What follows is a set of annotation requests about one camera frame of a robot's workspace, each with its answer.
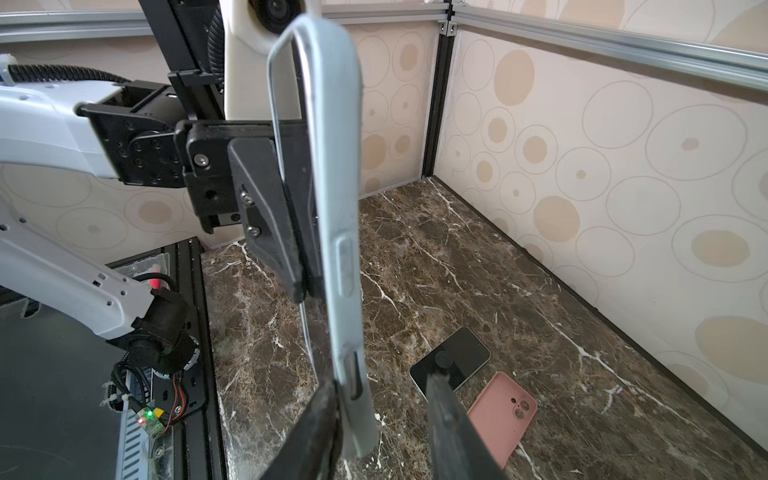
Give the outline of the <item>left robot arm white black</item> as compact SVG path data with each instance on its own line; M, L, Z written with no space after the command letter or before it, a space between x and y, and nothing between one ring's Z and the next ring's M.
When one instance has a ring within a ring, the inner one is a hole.
M200 345L190 304L108 268L140 234L195 213L212 231L240 223L255 254L303 295L299 231L265 121L197 120L169 85L68 65L1 59L1 284L78 320L163 376Z

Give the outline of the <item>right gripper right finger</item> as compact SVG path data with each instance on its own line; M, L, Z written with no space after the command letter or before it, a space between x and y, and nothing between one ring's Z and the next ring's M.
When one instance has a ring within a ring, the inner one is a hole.
M429 446L434 479L506 479L445 376L427 379Z

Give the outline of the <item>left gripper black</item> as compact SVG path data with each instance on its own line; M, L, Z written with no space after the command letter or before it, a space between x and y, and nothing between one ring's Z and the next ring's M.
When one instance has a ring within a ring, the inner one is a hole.
M202 229L211 234L220 226L239 223L239 205L249 251L276 275L287 296L301 303L304 269L286 198L301 232L309 233L312 187L307 123L282 121L280 138L285 148L286 197L270 121L186 120L174 134L184 161L185 185Z

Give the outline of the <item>pink phone case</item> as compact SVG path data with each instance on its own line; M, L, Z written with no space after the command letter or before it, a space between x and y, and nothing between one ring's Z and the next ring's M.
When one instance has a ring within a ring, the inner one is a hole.
M531 394L503 372L496 372L468 417L497 465L504 469L531 424L538 405Z

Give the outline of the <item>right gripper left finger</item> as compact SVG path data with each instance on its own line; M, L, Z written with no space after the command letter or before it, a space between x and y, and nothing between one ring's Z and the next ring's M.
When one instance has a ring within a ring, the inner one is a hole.
M342 450L342 415L337 382L325 381L261 479L333 479Z

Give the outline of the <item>phone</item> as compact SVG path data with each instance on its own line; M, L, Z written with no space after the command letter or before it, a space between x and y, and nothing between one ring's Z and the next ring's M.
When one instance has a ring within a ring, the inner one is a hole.
M468 327L463 326L410 368L410 376L423 396L432 375L443 376L453 390L488 363L491 352Z
M270 106L281 173L298 170L286 127L307 127L311 180L304 192L307 254L319 258L315 292L300 306L319 381L336 383L341 454L362 458L378 442L365 366L358 194L362 78L355 42L337 23L301 14L268 57Z

